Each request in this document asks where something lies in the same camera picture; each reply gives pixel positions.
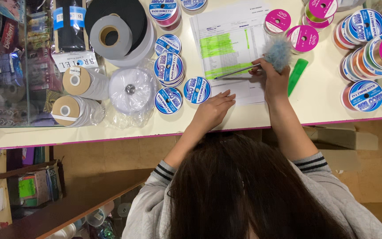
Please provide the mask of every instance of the gray tape roll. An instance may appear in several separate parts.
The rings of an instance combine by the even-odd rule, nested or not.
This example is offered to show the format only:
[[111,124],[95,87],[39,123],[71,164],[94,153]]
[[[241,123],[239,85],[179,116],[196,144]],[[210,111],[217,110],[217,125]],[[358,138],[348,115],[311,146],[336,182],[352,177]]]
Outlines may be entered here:
[[[116,31],[117,41],[106,45],[106,36],[109,32]],[[117,16],[105,16],[100,18],[92,27],[90,34],[91,46],[100,56],[110,59],[122,59],[132,46],[132,32],[129,26]]]

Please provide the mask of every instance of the gray sweatshirt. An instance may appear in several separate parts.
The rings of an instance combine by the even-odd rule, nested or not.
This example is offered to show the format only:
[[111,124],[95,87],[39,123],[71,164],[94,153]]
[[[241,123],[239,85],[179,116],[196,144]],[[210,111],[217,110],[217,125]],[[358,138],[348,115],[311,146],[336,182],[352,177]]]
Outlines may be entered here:
[[[346,185],[331,173],[321,153],[293,161],[310,193],[358,239],[382,239],[381,222],[359,204]],[[167,238],[170,218],[169,183],[175,169],[163,160],[151,172],[132,203],[123,239]]]

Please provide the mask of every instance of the cardboard core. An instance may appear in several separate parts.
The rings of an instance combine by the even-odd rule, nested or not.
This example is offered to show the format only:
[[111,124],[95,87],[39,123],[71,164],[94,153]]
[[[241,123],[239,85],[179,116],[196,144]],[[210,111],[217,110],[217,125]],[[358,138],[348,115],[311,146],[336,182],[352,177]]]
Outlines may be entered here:
[[[79,104],[71,96],[62,96],[54,102],[53,105],[53,114],[68,116],[68,117],[79,117]],[[74,123],[74,121],[64,120],[64,119],[55,119],[59,124],[68,126]]]
[[63,87],[69,94],[81,95],[89,89],[91,76],[85,68],[81,66],[75,67],[81,69],[81,74],[79,76],[70,74],[70,67],[67,68],[63,75]]
[[[108,46],[106,44],[106,37],[107,37],[107,34],[109,34],[112,31],[116,31],[117,32],[117,40],[116,40],[116,42],[113,45]],[[113,25],[106,25],[106,26],[104,26],[100,30],[100,38],[99,38],[99,40],[100,40],[101,45],[104,46],[104,47],[107,47],[107,48],[115,46],[119,42],[119,34],[120,34],[119,30],[115,26],[113,26]]]

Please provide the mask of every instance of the striped sleeve cuff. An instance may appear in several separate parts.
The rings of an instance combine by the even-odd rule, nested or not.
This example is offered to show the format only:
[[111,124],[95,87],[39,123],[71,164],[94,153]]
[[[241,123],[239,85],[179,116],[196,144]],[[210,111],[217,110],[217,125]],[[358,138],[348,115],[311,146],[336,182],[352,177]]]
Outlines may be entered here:
[[162,160],[154,171],[151,172],[151,175],[168,185],[172,181],[175,172],[176,169],[172,168]]
[[300,171],[302,171],[302,173],[315,171],[331,172],[331,169],[321,152],[301,160],[294,160],[293,163],[300,169]]

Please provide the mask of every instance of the dark brown hair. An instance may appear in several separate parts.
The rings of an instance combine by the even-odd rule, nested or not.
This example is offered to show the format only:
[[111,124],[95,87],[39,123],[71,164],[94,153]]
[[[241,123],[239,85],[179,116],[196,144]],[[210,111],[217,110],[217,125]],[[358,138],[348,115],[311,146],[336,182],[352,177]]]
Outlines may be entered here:
[[352,238],[282,153],[242,135],[208,134],[171,189],[170,238]]

